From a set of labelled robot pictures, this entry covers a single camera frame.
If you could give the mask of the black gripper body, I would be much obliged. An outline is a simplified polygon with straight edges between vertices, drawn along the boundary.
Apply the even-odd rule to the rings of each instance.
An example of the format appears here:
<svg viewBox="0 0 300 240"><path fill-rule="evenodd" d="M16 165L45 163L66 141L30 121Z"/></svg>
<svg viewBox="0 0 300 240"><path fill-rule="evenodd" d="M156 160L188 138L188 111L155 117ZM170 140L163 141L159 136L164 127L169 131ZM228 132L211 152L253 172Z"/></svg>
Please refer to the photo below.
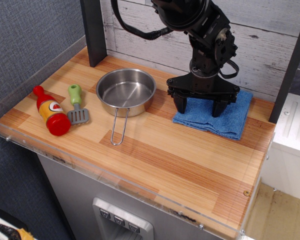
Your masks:
<svg viewBox="0 0 300 240"><path fill-rule="evenodd" d="M240 88L228 82L228 79L238 75L239 67L232 60L228 60L226 63L234 69L234 73L223 74L219 68L211 73L203 73L192 66L190 73L169 78L166 81L168 94L176 103L186 103L188 98L235 103Z"/></svg>

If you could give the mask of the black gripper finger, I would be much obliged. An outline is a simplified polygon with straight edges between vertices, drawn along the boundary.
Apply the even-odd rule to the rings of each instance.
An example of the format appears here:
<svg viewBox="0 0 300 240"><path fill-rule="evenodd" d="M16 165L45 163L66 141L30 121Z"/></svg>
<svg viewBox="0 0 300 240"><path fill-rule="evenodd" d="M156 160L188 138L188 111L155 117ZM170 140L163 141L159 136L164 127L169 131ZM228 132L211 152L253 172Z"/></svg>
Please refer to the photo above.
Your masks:
<svg viewBox="0 0 300 240"><path fill-rule="evenodd" d="M224 100L215 100L212 106L212 116L214 118L219 117L227 108L228 102Z"/></svg>
<svg viewBox="0 0 300 240"><path fill-rule="evenodd" d="M187 98L174 93L173 94L173 102L174 102L174 105L175 105L177 111L180 114L184 114L186 111L186 107L187 107Z"/></svg>

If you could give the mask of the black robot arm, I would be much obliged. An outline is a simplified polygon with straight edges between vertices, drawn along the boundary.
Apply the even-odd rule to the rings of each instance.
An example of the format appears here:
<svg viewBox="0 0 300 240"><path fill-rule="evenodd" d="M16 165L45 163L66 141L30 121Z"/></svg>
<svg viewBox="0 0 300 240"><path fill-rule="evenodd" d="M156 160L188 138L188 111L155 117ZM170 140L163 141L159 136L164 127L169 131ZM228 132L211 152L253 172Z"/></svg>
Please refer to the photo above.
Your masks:
<svg viewBox="0 0 300 240"><path fill-rule="evenodd" d="M240 88L228 79L238 75L235 37L230 21L211 0L154 0L161 21L172 31L188 34L192 47L190 72L167 80L177 111L185 113L189 98L212 100L212 116L219 117L235 103Z"/></svg>

